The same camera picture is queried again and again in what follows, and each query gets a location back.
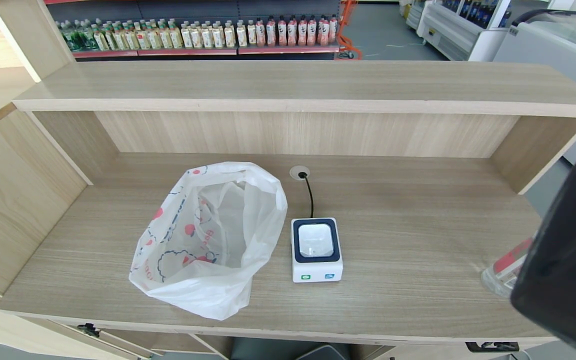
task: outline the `red apple print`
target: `red apple print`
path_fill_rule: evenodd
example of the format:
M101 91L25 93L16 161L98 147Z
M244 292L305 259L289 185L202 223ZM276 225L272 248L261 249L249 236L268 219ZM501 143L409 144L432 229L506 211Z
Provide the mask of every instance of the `red apple print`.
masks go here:
M159 208L159 210L157 210L157 212L155 212L155 216L152 217L153 220L157 219L158 217L162 216L164 214L164 209L162 209L161 207Z
M186 225L183 230L185 231L186 235L190 235L191 237L195 235L195 226L192 223Z

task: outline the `black object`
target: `black object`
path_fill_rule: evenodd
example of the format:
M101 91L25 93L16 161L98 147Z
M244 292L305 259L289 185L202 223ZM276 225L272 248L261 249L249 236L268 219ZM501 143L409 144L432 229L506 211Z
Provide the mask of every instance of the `black object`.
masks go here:
M84 325L77 325L77 329L81 330L82 333L84 333L85 335L90 335L91 337L99 337L99 333L101 333L101 330L97 330L94 326L94 324L91 324L89 322L85 323Z
M576 165L543 219L510 301L576 348Z
M518 342L483 342L481 346L477 342L466 342L466 347L471 353L515 353L519 351Z
M519 17L515 18L512 21L512 26L516 27L519 23L523 23L530 18L537 16L539 14L556 14L556 15L565 15L565 16L573 16L576 15L576 11L570 10L555 10L555 9L537 9L537 10L530 10L526 13L519 15Z
M310 217L315 215L315 202L313 201L313 192L311 191L311 183L308 182L308 174L305 172L300 172L297 174L299 178L306 180L306 185L308 185L308 194L310 195Z

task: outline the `gray floor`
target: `gray floor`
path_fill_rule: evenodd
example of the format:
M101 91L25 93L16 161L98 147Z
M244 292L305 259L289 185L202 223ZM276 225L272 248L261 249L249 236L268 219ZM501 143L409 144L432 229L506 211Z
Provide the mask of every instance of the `gray floor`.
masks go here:
M343 35L361 50L364 60L447 60L418 37L397 4L359 4Z

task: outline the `red and white item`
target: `red and white item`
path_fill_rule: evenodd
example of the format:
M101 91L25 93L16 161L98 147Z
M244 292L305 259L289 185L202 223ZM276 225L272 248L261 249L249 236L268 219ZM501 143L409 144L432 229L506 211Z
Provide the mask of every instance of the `red and white item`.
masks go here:
M277 44L277 34L275 33L275 18L274 16L268 17L268 22L265 24L265 33L267 34L268 46L275 46Z
M297 45L297 20L295 20L295 16L290 18L286 28L288 32L288 46Z
M302 15L301 20L299 20L299 25L297 26L297 45L306 46L306 38L308 34L308 23L306 22L306 16Z
M256 18L256 24L254 25L254 31L256 32L256 45L265 46L266 45L266 27L264 22L260 17Z
M315 40L317 39L317 22L315 21L315 15L310 17L308 21L308 34L306 36L306 45L314 46Z
M528 250L533 244L533 238L523 240L520 244L503 255L492 266L481 273L481 282L493 293L501 297L510 297L517 276L528 255Z
M329 44L333 44L334 42L337 41L337 25L338 25L338 21L337 21L337 15L333 14L332 17L330 18L330 27L328 30L328 43Z
M277 35L279 35L279 46L288 45L288 39L286 39L286 21L284 20L283 14L279 16L279 22L277 22Z
M321 35L319 36L319 45L327 46L329 40L330 23L327 18L324 18L321 23Z

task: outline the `plastic bottle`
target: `plastic bottle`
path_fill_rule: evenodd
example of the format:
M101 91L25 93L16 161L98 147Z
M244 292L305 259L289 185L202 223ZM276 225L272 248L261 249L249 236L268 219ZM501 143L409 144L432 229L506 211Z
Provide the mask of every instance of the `plastic bottle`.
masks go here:
M246 27L244 27L243 22L237 24L237 42L240 48L246 48L248 46L248 41L246 39Z
M254 25L254 30L256 32L256 45L264 46L266 45L266 27L264 22L260 17L256 18L256 24Z
M248 43L250 45L257 45L257 29L253 24L252 20L248 20L247 33L248 33Z
M181 39L183 39L183 47L186 49L192 49L194 47L193 38L190 36L190 29L185 23L181 25Z
M96 23L91 25L91 29L93 32L94 41L96 42L97 47L101 51L109 51L110 46L108 46L108 42L106 41L106 37L102 32L99 30L99 27Z
M201 49L204 47L204 44L202 42L202 34L199 31L199 29L197 29L197 25L195 25L194 23L190 25L190 38L192 39L193 48Z
M148 29L146 23L135 23L135 36L137 36L137 43L141 50L148 50L151 48L151 41L148 39Z
M203 47L206 49L213 48L213 33L208 28L208 25L203 23L201 25L201 38L203 39Z
M266 33L266 44L268 46L275 46L277 45L277 33L275 32L275 17L268 16L268 22L265 24L265 33Z
M162 48L162 38L160 38L159 32L153 27L153 23L146 21L146 30L148 32L148 41L150 47L153 50L158 50Z
M172 49L172 39L170 38L170 30L166 27L166 24L161 20L157 23L159 27L159 36L161 37L161 45L164 49Z
M306 15L301 16L299 25L297 25L297 45L306 46L306 38L308 37L308 23L306 22Z
M483 285L498 296L510 297L532 243L533 238L528 237L528 239L522 241L521 244L515 246L514 249L482 271L481 282Z
M121 25L123 26L123 36L125 37L130 50L139 50L139 39L137 39L137 35L130 28L128 22L124 22Z
M235 30L233 30L233 25L226 27L224 29L224 36L226 38L226 48L234 48L237 40L235 39Z
M65 22L61 23L61 33L63 34L63 38L66 40L66 45L68 45L70 51L82 50L82 46L80 46L79 42L75 40L73 29Z
M213 23L212 25L212 39L214 41L214 47L216 49L224 48L224 43L222 42L222 32L219 30L219 26L217 23Z
M328 31L328 43L333 44L337 41L337 14L333 14L330 18L330 30Z
M317 44L322 43L322 32L323 32L323 26L324 26L324 20L325 19L326 19L326 16L324 14L322 14L321 18L319 19L319 21L317 23Z
M279 46L288 45L288 25L286 25L283 14L279 16L279 21L277 22L277 38Z
M306 36L306 45L314 46L315 39L317 38L317 22L315 21L315 15L310 17L308 21L308 34Z
M168 29L170 31L170 39L172 40L173 48L182 49L184 47L184 39L181 37L181 31L177 27L174 18L171 18L168 21Z
M330 23L326 16L324 16L324 20L321 24L321 35L319 37L319 44L321 46L327 46L329 40L329 32L330 32Z

